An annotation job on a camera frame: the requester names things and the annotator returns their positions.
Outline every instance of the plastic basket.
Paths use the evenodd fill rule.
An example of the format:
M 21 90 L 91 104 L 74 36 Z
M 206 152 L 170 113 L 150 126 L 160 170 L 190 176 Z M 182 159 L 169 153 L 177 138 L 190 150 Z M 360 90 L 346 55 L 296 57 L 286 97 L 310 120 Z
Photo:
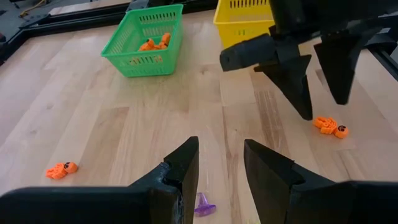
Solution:
M 182 7 L 182 4 L 174 4 L 129 11 L 101 56 L 125 77 L 173 73 L 182 41 Z M 138 51 L 148 38 L 159 43 L 166 32 L 172 35 L 166 49 Z
M 275 24 L 266 0 L 219 0 L 213 22 L 224 48 L 269 33 Z

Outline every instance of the orange plastic piece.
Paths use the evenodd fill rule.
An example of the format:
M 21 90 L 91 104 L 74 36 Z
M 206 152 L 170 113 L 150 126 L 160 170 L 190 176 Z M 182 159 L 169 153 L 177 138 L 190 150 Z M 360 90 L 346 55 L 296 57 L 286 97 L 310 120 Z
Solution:
M 48 177 L 48 178 L 50 178 L 50 179 L 52 179 L 52 176 L 54 175 L 54 169 L 48 169 L 46 172 L 45 172 L 45 176 L 46 177 Z
M 317 117 L 315 120 L 313 120 L 313 125 L 317 128 L 322 128 L 323 124 L 327 122 L 327 119 L 324 117 Z
M 159 44 L 160 49 L 166 49 L 167 48 L 167 44 L 165 44 L 164 42 L 161 42 Z
M 154 40 L 147 39 L 147 42 L 145 42 L 144 44 L 141 45 L 141 47 L 139 47 L 139 51 L 143 51 L 143 50 L 155 50 L 155 42 Z
M 333 134 L 337 129 L 337 123 L 333 118 L 327 119 L 323 126 L 321 127 L 322 134 Z
M 162 36 L 162 41 L 161 43 L 164 43 L 166 46 L 169 46 L 170 39 L 172 38 L 172 35 L 170 33 L 165 33 Z
M 63 165 L 63 169 L 65 169 L 69 174 L 77 171 L 78 166 L 74 162 L 67 162 Z
M 63 168 L 63 163 L 60 162 L 53 168 L 52 178 L 55 180 L 59 180 L 65 177 L 67 174 L 68 172 Z
M 343 139 L 348 135 L 348 133 L 348 128 L 346 126 L 340 125 L 335 131 L 335 136 Z

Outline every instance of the green basket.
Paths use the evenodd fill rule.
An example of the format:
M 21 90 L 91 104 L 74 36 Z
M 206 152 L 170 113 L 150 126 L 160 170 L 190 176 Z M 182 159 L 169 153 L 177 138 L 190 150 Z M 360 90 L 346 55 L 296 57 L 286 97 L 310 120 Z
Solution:
M 173 4 L 127 12 L 101 56 L 125 77 L 173 73 L 182 41 L 182 7 Z M 172 35 L 166 49 L 138 51 L 148 38 L 158 44 L 166 32 Z

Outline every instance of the purple object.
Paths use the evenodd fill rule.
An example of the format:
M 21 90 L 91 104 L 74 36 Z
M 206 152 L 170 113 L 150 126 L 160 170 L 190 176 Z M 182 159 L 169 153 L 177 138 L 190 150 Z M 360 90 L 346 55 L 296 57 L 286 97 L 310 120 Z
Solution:
M 204 217 L 216 211 L 216 205 L 209 204 L 204 193 L 197 193 L 197 195 L 199 196 L 199 203 L 194 210 L 195 216 Z

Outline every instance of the light wood tabletop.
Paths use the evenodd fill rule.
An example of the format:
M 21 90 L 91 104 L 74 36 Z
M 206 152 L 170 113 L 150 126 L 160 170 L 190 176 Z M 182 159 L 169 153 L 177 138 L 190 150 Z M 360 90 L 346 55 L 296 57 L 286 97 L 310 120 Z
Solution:
M 200 143 L 198 191 L 216 213 L 194 223 L 256 223 L 243 142 L 254 139 L 340 182 L 398 180 L 398 83 L 363 50 L 350 102 L 336 105 L 313 54 L 314 117 L 351 131 L 325 136 L 252 68 L 223 72 L 214 11 L 183 15 L 174 74 L 124 78 L 100 52 L 116 26 L 29 39 L 0 67 L 0 193 L 25 186 L 129 185 L 190 136 Z M 73 161 L 62 180 L 45 170 Z

